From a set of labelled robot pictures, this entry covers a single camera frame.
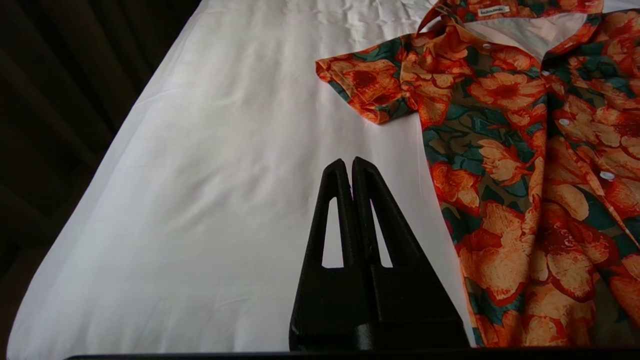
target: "white button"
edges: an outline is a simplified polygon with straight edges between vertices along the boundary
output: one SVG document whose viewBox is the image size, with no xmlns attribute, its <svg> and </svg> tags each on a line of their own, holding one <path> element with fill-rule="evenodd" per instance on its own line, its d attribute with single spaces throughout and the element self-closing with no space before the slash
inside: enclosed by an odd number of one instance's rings
<svg viewBox="0 0 640 360">
<path fill-rule="evenodd" d="M 612 174 L 612 173 L 610 173 L 608 171 L 601 171 L 600 172 L 600 177 L 602 179 L 609 180 L 609 181 L 611 181 L 611 180 L 616 178 L 616 176 L 614 174 Z"/>
</svg>

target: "hawaiian shirt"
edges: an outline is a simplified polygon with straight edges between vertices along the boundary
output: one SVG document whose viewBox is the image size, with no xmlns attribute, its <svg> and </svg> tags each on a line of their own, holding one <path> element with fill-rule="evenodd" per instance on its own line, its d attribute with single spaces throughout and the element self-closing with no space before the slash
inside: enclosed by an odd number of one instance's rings
<svg viewBox="0 0 640 360">
<path fill-rule="evenodd" d="M 640 10 L 602 6 L 441 0 L 316 62 L 367 120 L 419 113 L 479 346 L 640 344 Z"/>
</svg>

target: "bed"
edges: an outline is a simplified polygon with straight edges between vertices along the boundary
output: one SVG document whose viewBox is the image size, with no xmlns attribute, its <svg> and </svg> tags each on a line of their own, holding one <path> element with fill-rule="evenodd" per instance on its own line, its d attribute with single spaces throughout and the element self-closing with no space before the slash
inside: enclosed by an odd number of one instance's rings
<svg viewBox="0 0 640 360">
<path fill-rule="evenodd" d="M 414 31 L 434 2 L 203 1 L 40 265 L 8 358 L 288 350 L 322 170 L 355 156 L 385 177 L 473 343 L 418 115 L 371 124 L 314 70 Z"/>
</svg>

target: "short sleeve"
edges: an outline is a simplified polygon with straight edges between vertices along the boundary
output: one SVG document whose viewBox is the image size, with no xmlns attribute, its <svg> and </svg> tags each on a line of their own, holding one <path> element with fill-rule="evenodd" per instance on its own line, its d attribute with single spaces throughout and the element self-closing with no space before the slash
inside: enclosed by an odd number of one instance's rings
<svg viewBox="0 0 640 360">
<path fill-rule="evenodd" d="M 400 72 L 408 36 L 357 53 L 317 60 L 317 75 L 371 122 L 382 124 L 406 115 L 413 110 L 401 90 Z"/>
</svg>

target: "clothing label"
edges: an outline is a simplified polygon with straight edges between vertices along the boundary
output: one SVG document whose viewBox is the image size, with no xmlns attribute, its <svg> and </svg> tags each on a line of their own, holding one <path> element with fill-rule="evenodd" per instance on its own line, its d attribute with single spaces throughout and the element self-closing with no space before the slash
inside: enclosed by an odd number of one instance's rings
<svg viewBox="0 0 640 360">
<path fill-rule="evenodd" d="M 508 13 L 510 11 L 511 9 L 509 9 L 508 6 L 498 5 L 486 9 L 478 9 L 478 16 L 489 16 L 493 15 L 494 13 Z"/>
</svg>

